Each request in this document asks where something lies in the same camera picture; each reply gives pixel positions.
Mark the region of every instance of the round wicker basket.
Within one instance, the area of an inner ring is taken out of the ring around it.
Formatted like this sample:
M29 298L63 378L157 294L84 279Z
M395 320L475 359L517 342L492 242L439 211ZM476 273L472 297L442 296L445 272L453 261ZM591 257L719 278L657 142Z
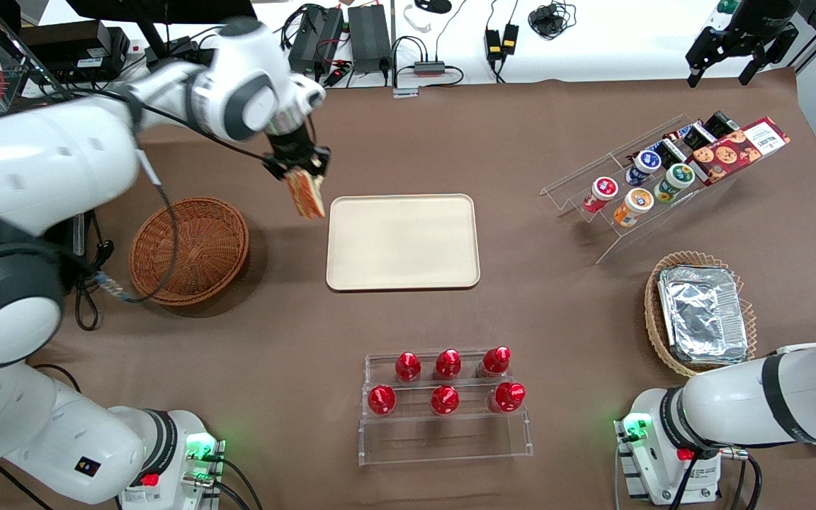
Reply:
M680 264L687 264L690 266L706 266L716 268L729 268L728 265L723 264L720 259L707 255L706 253L699 253L697 251L677 251L666 255L660 262L657 262L657 267L651 272L650 278L647 279L647 287L644 291L644 318L647 322L647 338L654 346L654 351L660 356L660 359L666 363L676 374L684 375L684 377L692 377L692 375L699 374L699 372L706 372L714 368L719 368L721 365L693 365L690 363L682 363L678 361L669 352L669 338L667 336L667 323L663 317L663 306L660 304L660 293L657 291L657 276L660 274L662 268L669 268ZM742 291L742 279L738 275L735 277L735 287L739 293ZM754 358L754 352L757 351L757 317L754 316L751 303L739 297L739 306L742 308L742 319L745 323L745 336L748 338L748 359Z
M210 197L191 197L172 204L178 220L178 259L169 282L152 300L172 307L188 306L220 293L244 265L249 233L241 213ZM134 236L127 267L139 293L159 285L169 270L173 233L166 208L150 216Z

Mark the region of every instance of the snack package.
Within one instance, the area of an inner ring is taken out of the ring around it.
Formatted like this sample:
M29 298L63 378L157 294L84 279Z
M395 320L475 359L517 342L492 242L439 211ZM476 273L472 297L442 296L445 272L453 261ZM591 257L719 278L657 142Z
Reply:
M764 117L697 149L688 156L686 163L705 186L710 186L727 175L735 174L736 171L767 158L789 142L786 133L770 117Z

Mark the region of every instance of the beige tray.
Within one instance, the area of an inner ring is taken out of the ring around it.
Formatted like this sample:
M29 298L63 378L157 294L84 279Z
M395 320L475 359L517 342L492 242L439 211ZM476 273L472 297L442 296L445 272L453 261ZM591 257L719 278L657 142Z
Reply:
M466 288L480 279L468 195L339 197L329 209L335 290Z

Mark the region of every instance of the green label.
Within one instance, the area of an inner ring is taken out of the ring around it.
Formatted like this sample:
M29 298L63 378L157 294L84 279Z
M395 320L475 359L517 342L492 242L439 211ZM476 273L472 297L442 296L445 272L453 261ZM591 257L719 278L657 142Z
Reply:
M673 177L683 181L683 183L690 183L694 180L694 172L686 165L676 166L673 168Z

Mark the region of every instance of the orange label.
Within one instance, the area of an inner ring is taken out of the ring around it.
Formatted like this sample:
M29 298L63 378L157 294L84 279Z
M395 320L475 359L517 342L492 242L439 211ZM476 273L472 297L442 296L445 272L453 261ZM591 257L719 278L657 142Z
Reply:
M625 203L622 203L621 206L616 207L616 212L613 212L613 217L616 219L616 223L621 224L622 220L625 219L625 216L628 216L628 207L625 206Z

